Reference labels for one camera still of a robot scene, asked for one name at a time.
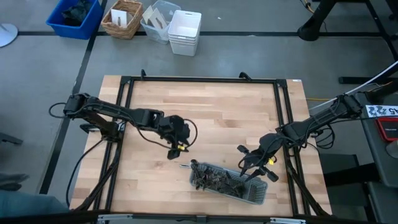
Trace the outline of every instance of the white plastic bin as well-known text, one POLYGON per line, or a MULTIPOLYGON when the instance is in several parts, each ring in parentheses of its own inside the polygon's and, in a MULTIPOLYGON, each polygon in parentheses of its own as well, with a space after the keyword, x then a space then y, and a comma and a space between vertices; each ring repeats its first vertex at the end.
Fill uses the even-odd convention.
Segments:
POLYGON ((147 33, 148 38, 161 44, 167 44, 169 42, 169 35, 167 32, 170 27, 170 22, 173 19, 174 12, 176 10, 180 10, 181 7, 167 1, 158 0, 157 2, 155 2, 152 8, 158 9, 159 12, 163 15, 166 23, 168 24, 167 27, 164 29, 156 29, 155 27, 146 25, 144 19, 141 19, 140 21, 141 26, 147 33))
POLYGON ((174 54, 194 56, 198 47, 201 14, 176 10, 169 28, 174 54))

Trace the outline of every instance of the wooden table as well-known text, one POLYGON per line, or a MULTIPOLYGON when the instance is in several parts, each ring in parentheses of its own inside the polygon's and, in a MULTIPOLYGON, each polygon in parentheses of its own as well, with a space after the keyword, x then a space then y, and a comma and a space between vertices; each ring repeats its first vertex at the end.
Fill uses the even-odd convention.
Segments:
MULTIPOLYGON (((99 98, 115 103, 120 76, 105 76, 99 98)), ((287 80, 295 121, 308 118, 307 102, 301 82, 287 80)), ((282 90, 281 102, 284 105, 282 90)), ((180 168, 191 159, 228 169, 239 170, 243 158, 236 147, 257 149, 259 138, 274 133, 279 126, 274 91, 270 84, 200 83, 200 82, 134 82, 131 108, 162 110, 165 116, 177 114, 192 119, 198 126, 198 139, 190 152, 169 161, 167 150, 143 140, 130 124, 124 136, 121 161, 112 201, 112 212, 165 213, 247 216, 291 216, 289 188, 283 150, 278 161, 269 166, 278 176, 277 182, 261 177, 268 183, 263 205, 251 205, 202 190, 189 182, 190 169, 180 168)), ((144 132, 151 140, 163 142, 158 135, 144 132)), ((100 139, 90 133, 86 150, 100 139)), ((83 159, 73 193, 71 208, 79 206, 97 184, 104 157, 105 143, 83 159)), ((325 211, 331 213, 318 152, 309 146, 301 153, 306 185, 325 211)), ((100 208, 108 187, 103 191, 100 208)), ((303 213, 300 191, 296 186, 298 208, 303 213)))

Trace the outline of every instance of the blue bin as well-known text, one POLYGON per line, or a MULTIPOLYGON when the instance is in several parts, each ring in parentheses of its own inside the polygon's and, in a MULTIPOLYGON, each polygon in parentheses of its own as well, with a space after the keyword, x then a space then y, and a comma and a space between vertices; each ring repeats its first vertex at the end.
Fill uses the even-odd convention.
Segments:
POLYGON ((64 25, 64 18, 62 16, 62 11, 69 9, 71 6, 76 6, 78 0, 61 0, 45 23, 51 26, 55 33, 61 37, 89 39, 94 29, 98 27, 104 10, 98 0, 88 1, 92 3, 91 9, 80 27, 64 25))

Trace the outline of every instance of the concrete floor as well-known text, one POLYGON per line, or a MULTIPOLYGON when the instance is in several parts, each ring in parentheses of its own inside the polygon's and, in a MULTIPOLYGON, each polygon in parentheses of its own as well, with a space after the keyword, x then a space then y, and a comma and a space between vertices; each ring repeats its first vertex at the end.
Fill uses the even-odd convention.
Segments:
MULTIPOLYGON (((109 0, 106 10, 114 2, 109 0)), ((142 2, 147 7, 155 0, 142 2)), ((202 31, 295 32, 310 17, 298 0, 170 2, 202 13, 202 31)), ((372 3, 388 31, 394 33, 396 23, 388 21, 391 12, 386 3, 372 3)), ((13 23, 20 31, 52 31, 45 20, 55 5, 51 0, 2 0, 0 22, 13 23)), ((365 4, 338 3, 326 24, 329 32, 377 32, 365 4)), ((0 49, 0 131, 24 140, 18 147, 0 144, 0 170, 29 174, 21 189, 24 192, 40 189, 60 127, 60 120, 50 117, 47 110, 72 92, 87 45, 88 40, 35 35, 19 36, 0 49)), ((236 77, 245 71, 254 78, 301 79, 307 97, 332 98, 354 87, 339 85, 339 76, 371 77, 392 62, 386 43, 377 37, 322 37, 304 42, 298 37, 201 36, 197 55, 184 57, 174 55, 170 45, 145 36, 132 40, 99 36, 80 92, 98 95, 104 75, 138 75, 143 68, 150 76, 236 77)), ((311 107, 318 102, 308 104, 311 107)), ((49 190, 61 202, 87 137, 79 129, 80 123, 69 125, 49 190)), ((335 131, 336 144, 327 153, 357 154, 361 164, 372 162, 359 123, 337 124, 335 131)))

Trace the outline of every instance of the sticker label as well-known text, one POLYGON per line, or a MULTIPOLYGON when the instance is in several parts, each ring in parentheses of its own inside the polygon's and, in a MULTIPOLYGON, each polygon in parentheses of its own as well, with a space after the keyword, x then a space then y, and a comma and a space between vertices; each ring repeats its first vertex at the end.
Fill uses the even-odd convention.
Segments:
POLYGON ((379 116, 398 116, 398 106, 366 105, 366 111, 370 118, 379 116))

